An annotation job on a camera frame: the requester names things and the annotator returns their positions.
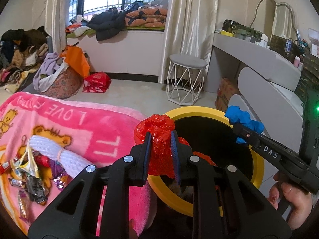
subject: silver screw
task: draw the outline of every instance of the silver screw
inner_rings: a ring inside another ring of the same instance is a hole
[[[94,165],[89,165],[87,167],[87,172],[94,172],[96,170],[96,167]]]
[[[198,157],[198,156],[191,156],[189,159],[190,159],[192,162],[194,162],[194,163],[196,163],[196,162],[199,161],[199,157]]]
[[[124,157],[124,162],[126,163],[130,163],[134,160],[133,156],[126,156]]]
[[[235,166],[233,166],[233,165],[229,165],[229,166],[227,167],[227,170],[230,171],[230,172],[236,172],[236,171],[237,171],[237,168],[236,168]]]

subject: yellow rim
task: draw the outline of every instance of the yellow rim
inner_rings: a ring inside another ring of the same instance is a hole
[[[190,107],[182,107],[178,109],[174,109],[166,113],[171,119],[179,120],[181,118],[186,117],[207,117],[210,119],[218,120],[226,125],[232,127],[229,124],[229,120],[224,117],[224,112],[207,108],[207,107],[198,107],[198,106],[190,106]],[[253,158],[254,171],[251,182],[255,187],[259,189],[263,177],[264,177],[264,159],[254,152],[251,147],[250,152]],[[193,216],[193,204],[181,199],[179,196],[175,195],[163,182],[160,176],[148,176],[148,182],[156,195],[168,206],[175,209],[176,211],[187,215]]]

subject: pink blanket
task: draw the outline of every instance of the pink blanket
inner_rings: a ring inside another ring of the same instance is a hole
[[[16,93],[0,107],[0,162],[23,152],[26,139],[36,134],[54,140],[98,167],[110,165],[130,153],[135,145],[134,128],[145,118],[145,115],[124,107]],[[27,233],[28,226],[19,219],[18,190],[10,186],[9,176],[5,173],[0,179],[2,203],[15,223]],[[58,193],[53,184],[48,204]],[[129,206],[129,218],[135,220],[134,229],[140,235],[149,216],[148,184],[143,188],[130,188]],[[44,209],[45,206],[32,203],[35,217]]]

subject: yellow trash can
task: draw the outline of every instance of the yellow trash can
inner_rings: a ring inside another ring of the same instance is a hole
[[[166,114],[175,121],[178,136],[185,138],[193,151],[209,155],[219,167],[235,165],[257,188],[260,187],[264,159],[250,147],[236,144],[236,135],[224,112],[190,106]],[[165,204],[184,215],[193,216],[193,204],[175,195],[160,176],[149,175],[148,182]]]

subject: green mat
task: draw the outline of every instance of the green mat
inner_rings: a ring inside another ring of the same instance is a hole
[[[146,28],[146,27],[141,27],[141,26],[137,26],[137,27],[125,27],[123,30],[156,30],[156,31],[164,31],[165,27],[157,27],[157,28]],[[86,32],[83,33],[82,36],[88,36],[88,35],[94,35],[96,33],[95,30],[93,29],[88,29]],[[66,35],[66,38],[76,38],[74,33],[69,33]]]

